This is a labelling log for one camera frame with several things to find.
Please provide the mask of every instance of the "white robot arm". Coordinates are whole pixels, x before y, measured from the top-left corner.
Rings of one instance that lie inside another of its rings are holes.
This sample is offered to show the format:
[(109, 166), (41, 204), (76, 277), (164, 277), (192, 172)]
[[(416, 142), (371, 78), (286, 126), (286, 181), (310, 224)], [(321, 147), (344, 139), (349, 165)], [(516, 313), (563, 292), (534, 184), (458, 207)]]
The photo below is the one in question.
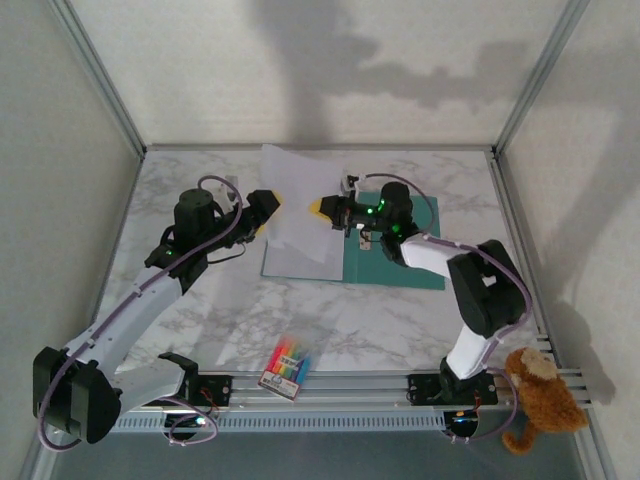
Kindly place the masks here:
[(385, 184), (380, 203), (364, 205), (356, 200), (358, 177), (347, 179), (347, 195), (324, 197), (319, 206), (334, 229), (344, 230), (346, 236), (352, 228), (380, 232), (380, 245), (390, 261), (451, 280), (464, 326), (441, 362), (439, 382), (442, 397), (453, 404), (480, 380), (502, 337), (526, 320), (530, 295), (497, 240), (476, 247), (422, 233), (413, 222), (405, 183)]
[[(230, 187), (228, 181), (215, 178)], [(93, 325), (64, 348), (45, 347), (33, 362), (33, 412), (77, 439), (95, 443), (118, 416), (136, 406), (176, 393), (192, 401), (197, 394), (198, 366), (174, 353), (159, 356), (144, 368), (115, 374), (116, 368), (151, 323), (178, 300), (207, 269), (207, 255), (220, 248), (251, 242), (279, 207), (270, 190), (247, 196), (230, 212), (200, 187), (180, 195), (175, 224), (145, 261), (133, 285)]]

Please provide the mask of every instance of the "marker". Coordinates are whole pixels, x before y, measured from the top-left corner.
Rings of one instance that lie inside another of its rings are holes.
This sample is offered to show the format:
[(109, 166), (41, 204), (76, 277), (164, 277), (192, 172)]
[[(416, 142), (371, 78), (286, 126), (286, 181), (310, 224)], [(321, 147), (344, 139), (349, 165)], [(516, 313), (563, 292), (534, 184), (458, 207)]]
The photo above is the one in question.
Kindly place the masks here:
[(282, 368), (282, 363), (280, 362), (280, 357), (284, 355), (284, 353), (289, 349), (289, 343), (287, 340), (283, 340), (280, 344), (280, 351), (278, 352), (278, 357), (276, 359), (276, 363), (273, 365), (273, 370), (271, 370), (276, 375), (280, 374), (280, 369)]
[(282, 353), (282, 346), (276, 345), (276, 348), (273, 349), (273, 355), (269, 359), (269, 363), (267, 364), (267, 368), (265, 370), (269, 372), (273, 372), (273, 367), (275, 367), (276, 362), (280, 358), (281, 353)]
[[(291, 360), (295, 360), (296, 361), (296, 366), (299, 365), (299, 361), (302, 358), (301, 355), (301, 350), (300, 347), (298, 345), (295, 346), (295, 348), (293, 348), (291, 350), (291, 352), (289, 353), (288, 357), (291, 358)], [(293, 378), (297, 375), (298, 373), (298, 369), (295, 368), (294, 366), (289, 366), (287, 368), (287, 378), (291, 381), (293, 381)]]
[[(296, 351), (296, 344), (294, 342), (291, 342), (291, 344), (289, 345), (289, 348), (283, 350), (282, 355), (285, 357), (289, 357), (289, 358), (293, 358), (293, 354)], [(291, 373), (293, 372), (293, 369), (286, 365), (286, 364), (282, 364), (282, 367), (280, 368), (280, 376), (282, 378), (286, 378), (289, 379), (291, 378)]]
[(310, 366), (311, 366), (311, 359), (309, 357), (306, 357), (302, 361), (302, 365), (300, 365), (298, 374), (296, 375), (296, 378), (293, 381), (296, 382), (298, 385), (302, 385), (302, 382), (304, 382), (304, 377), (307, 376), (307, 372), (309, 371)]

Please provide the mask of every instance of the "stuffed animal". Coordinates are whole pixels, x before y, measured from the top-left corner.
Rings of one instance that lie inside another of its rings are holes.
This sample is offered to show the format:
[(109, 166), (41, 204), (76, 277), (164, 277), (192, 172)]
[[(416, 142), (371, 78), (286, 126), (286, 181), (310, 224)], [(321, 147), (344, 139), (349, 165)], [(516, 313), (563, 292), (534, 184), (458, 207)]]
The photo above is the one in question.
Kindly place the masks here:
[(527, 347), (512, 352), (506, 371), (529, 417), (519, 440), (510, 432), (502, 435), (502, 443), (511, 453), (528, 453), (538, 433), (575, 432), (588, 425), (555, 364), (538, 350)]

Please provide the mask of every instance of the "white wall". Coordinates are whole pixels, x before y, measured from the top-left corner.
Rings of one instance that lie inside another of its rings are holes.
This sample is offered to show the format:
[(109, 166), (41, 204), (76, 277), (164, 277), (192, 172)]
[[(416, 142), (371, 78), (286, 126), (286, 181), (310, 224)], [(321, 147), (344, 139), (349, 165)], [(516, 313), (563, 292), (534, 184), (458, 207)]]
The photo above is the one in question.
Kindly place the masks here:
[(640, 478), (640, 2), (592, 0), (508, 149), (563, 360)]
[(492, 143), (566, 0), (73, 0), (147, 143)]
[(31, 364), (90, 319), (137, 161), (39, 0), (0, 4), (0, 476), (35, 431)]

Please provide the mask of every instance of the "metal frame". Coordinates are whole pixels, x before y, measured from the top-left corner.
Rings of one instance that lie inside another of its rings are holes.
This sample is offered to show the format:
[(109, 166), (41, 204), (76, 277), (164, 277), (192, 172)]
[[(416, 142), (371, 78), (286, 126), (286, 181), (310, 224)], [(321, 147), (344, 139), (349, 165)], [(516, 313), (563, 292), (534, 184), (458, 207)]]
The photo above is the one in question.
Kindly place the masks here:
[[(530, 235), (527, 234), (526, 224), (522, 218), (523, 212), (520, 212), (513, 202), (515, 195), (513, 182), (510, 181), (507, 156), (503, 153), (498, 162), (493, 154), (489, 154), (487, 155), (487, 162), (492, 171), (494, 186), (498, 192), (505, 222), (508, 225), (509, 233), (516, 248), (520, 271), (533, 297), (534, 314), (536, 315), (538, 326), (549, 333), (547, 339), (553, 351), (556, 364), (560, 367), (566, 366), (562, 348), (558, 349), (553, 342), (553, 324), (548, 321), (549, 317), (544, 304), (540, 301), (540, 287), (528, 253), (532, 251), (533, 245), (530, 240), (528, 241)], [(598, 420), (591, 409), (587, 411), (587, 416), (589, 418), (589, 428), (579, 430), (574, 434), (585, 476), (589, 480), (613, 480), (617, 477), (606, 444), (600, 434)]]
[(47, 0), (47, 3), (60, 21), (63, 30), (70, 36), (71, 44), (78, 54), (80, 62), (89, 78), (97, 86), (100, 96), (114, 115), (116, 123), (128, 140), (130, 147), (142, 161), (147, 151), (144, 140), (133, 123), (71, 2), (69, 0)]
[[(263, 143), (154, 143), (147, 148), (152, 151), (189, 151), (189, 150), (259, 150)], [(364, 150), (364, 151), (472, 151), (490, 152), (492, 146), (489, 144), (472, 143), (334, 143), (334, 144), (274, 144), (285, 150)]]
[(113, 242), (113, 247), (111, 247), (111, 255), (109, 256), (109, 263), (107, 265), (107, 269), (105, 270), (104, 277), (102, 278), (102, 284), (100, 285), (100, 290), (98, 291), (98, 294), (95, 297), (94, 308), (93, 308), (93, 312), (91, 313), (91, 320), (90, 322), (87, 323), (87, 325), (95, 322), (96, 318), (98, 318), (98, 314), (100, 313), (100, 305), (102, 305), (104, 292), (107, 289), (107, 283), (109, 282), (109, 275), (111, 273), (111, 269), (113, 268), (113, 262), (116, 259), (116, 252), (118, 251), (118, 245), (120, 245), (120, 239), (122, 238), (122, 232), (124, 230), (125, 220), (127, 219), (127, 215), (129, 215), (131, 202), (133, 201), (133, 194), (135, 193), (136, 187), (138, 186), (138, 181), (140, 180), (141, 172), (142, 172), (142, 162), (138, 162), (138, 165), (136, 168), (136, 175), (131, 184), (131, 189), (129, 190), (127, 202), (124, 206), (122, 216), (119, 219), (118, 225), (116, 227), (117, 233), (116, 233), (116, 238)]
[[(228, 407), (220, 409), (221, 431), (421, 431), (443, 430), (443, 413), (468, 405), (412, 406), (406, 398), (407, 375), (436, 371), (311, 372), (295, 402), (258, 387), (262, 372), (202, 372), (231, 375), (233, 388)], [(560, 370), (578, 405), (591, 407), (579, 369)], [(497, 405), (483, 410), (510, 410), (513, 395), (507, 382), (496, 377)], [(189, 413), (180, 406), (139, 407), (123, 415), (114, 433), (166, 431), (169, 414)]]
[(588, 4), (589, 0), (569, 0), (567, 3), (496, 141), (495, 151), (498, 157), (504, 153), (522, 124)]

